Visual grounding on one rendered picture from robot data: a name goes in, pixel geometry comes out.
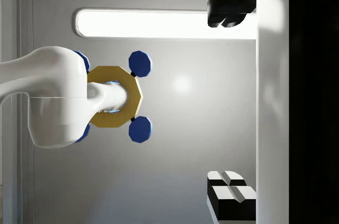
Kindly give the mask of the drone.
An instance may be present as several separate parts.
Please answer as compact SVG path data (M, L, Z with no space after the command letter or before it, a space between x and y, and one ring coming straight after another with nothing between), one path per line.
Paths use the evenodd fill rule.
M153 124L147 117L137 116L142 102L142 91L137 77L146 77L153 62L146 53L138 50L129 57L128 73L119 66L98 66L90 70L89 59L81 52L87 72L89 96L101 100L89 123L98 128L118 128L130 121L129 137L137 143L149 139Z

